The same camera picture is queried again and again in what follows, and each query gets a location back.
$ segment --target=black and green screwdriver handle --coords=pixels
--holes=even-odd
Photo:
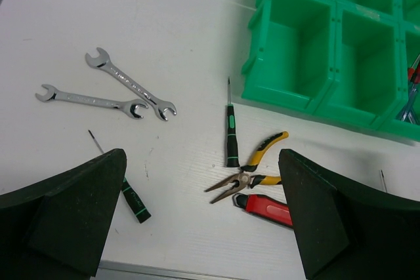
[[[227,115],[227,135],[226,135],[226,167],[239,167],[238,141],[236,140],[236,122],[233,104],[228,104]]]
[[[129,204],[132,212],[140,223],[143,223],[152,216],[147,211],[146,206],[134,191],[134,189],[130,186],[126,178],[124,178],[121,191],[123,192],[125,200]]]

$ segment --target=silver wrench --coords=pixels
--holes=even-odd
[[[148,108],[147,104],[143,100],[132,100],[128,102],[119,102],[112,100],[105,100],[103,98],[93,98],[92,96],[85,96],[74,93],[67,93],[58,90],[52,85],[42,85],[43,88],[47,89],[46,95],[35,94],[36,98],[41,102],[49,101],[65,101],[76,104],[96,106],[98,108],[110,108],[113,110],[120,110],[127,114],[133,119],[140,119],[143,116],[136,113],[136,110],[140,107]]]
[[[152,93],[148,92],[145,88],[139,85],[136,81],[131,79],[128,75],[118,69],[110,59],[110,55],[102,48],[96,48],[99,52],[99,57],[93,58],[91,55],[86,54],[85,59],[87,64],[95,69],[100,69],[116,78],[119,82],[125,85],[127,88],[132,90],[135,94],[143,98],[148,102],[155,110],[156,115],[162,120],[167,121],[168,118],[165,116],[165,112],[169,110],[173,115],[177,114],[175,105],[171,102],[160,100],[156,98]]]

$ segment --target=precision screwdriver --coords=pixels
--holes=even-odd
[[[93,136],[93,133],[89,131],[89,134],[91,135],[94,143],[98,147],[101,154],[104,154],[104,150],[99,146],[98,140],[96,140],[95,136]],[[123,185],[121,187],[121,191],[123,192],[123,195],[125,197],[125,200],[129,204],[132,212],[136,216],[137,220],[140,223],[143,223],[147,219],[149,219],[152,215],[147,211],[146,206],[138,196],[138,194],[134,191],[134,189],[130,186],[128,183],[126,177],[124,177]]]
[[[236,140],[236,122],[234,105],[230,100],[230,78],[228,78],[228,105],[226,107],[226,167],[239,167],[238,141]]]

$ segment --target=pliers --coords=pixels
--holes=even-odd
[[[252,155],[247,165],[241,167],[241,172],[237,174],[233,174],[228,178],[222,180],[221,182],[211,186],[210,188],[206,189],[205,192],[213,191],[218,188],[227,186],[229,184],[234,183],[234,185],[229,189],[221,193],[218,197],[214,198],[210,203],[216,203],[228,196],[234,195],[239,191],[243,190],[247,186],[250,188],[254,188],[256,185],[280,185],[282,183],[281,176],[265,176],[265,175],[254,175],[251,176],[246,172],[254,172],[258,164],[261,162],[264,154],[267,150],[276,142],[280,140],[286,139],[289,136],[288,132],[280,132],[271,136],[270,138],[266,139],[256,150],[256,152]]]

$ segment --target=red handle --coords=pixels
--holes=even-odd
[[[261,218],[293,227],[289,207],[285,203],[269,198],[266,195],[250,195],[245,211]]]

